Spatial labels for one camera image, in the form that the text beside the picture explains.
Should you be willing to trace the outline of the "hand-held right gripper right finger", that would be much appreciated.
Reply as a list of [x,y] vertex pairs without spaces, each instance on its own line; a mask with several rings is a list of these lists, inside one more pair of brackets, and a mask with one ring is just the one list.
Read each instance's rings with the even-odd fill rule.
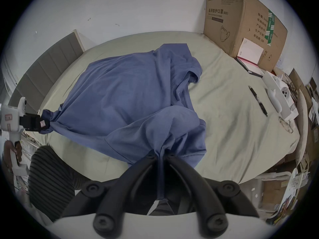
[[226,214],[259,218],[253,204],[234,181],[219,182],[203,178],[174,154],[167,154],[165,162],[190,192],[200,233],[225,233],[229,225]]

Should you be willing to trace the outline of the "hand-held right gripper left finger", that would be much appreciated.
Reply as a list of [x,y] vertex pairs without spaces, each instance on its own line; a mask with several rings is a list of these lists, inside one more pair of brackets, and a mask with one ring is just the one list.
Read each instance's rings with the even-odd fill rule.
[[95,213],[93,228],[96,232],[120,232],[126,206],[133,202],[139,187],[157,162],[157,155],[148,153],[118,179],[85,183],[61,217]]

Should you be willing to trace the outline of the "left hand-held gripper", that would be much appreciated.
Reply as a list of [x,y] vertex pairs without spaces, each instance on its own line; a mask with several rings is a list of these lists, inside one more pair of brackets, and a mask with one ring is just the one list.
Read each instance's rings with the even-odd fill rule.
[[[31,131],[38,133],[53,132],[50,122],[54,113],[48,109],[40,109],[37,114],[26,112],[26,97],[21,97],[17,107],[9,105],[1,105],[1,131],[9,134],[9,141],[16,146],[16,143],[21,140],[22,132]],[[9,148],[9,159],[11,161],[10,170],[15,176],[28,176],[29,169],[26,164],[19,164],[16,153]]]

